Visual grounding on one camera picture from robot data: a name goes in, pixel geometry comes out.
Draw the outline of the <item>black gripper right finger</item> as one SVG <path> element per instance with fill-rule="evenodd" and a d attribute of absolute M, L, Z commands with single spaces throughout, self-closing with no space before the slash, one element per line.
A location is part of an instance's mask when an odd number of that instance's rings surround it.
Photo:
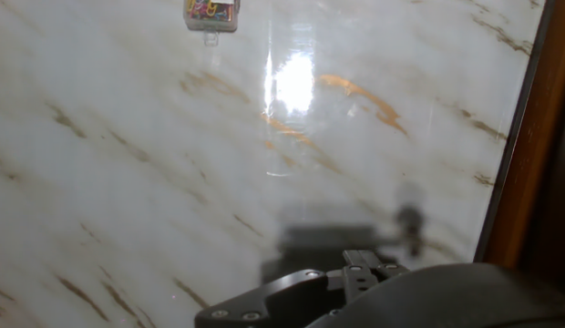
<path fill-rule="evenodd" d="M 407 273 L 408 269 L 400 264 L 384 263 L 380 264 L 377 267 L 377 271 L 384 279 L 390 279 L 398 275 Z"/>

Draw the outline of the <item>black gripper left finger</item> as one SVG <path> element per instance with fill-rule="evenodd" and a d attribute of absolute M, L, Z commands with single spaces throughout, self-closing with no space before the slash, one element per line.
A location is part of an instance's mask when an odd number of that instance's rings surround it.
<path fill-rule="evenodd" d="M 337 270 L 305 269 L 268 282 L 196 314 L 195 328 L 303 328 L 331 321 L 378 284 L 372 251 L 344 251 Z"/>

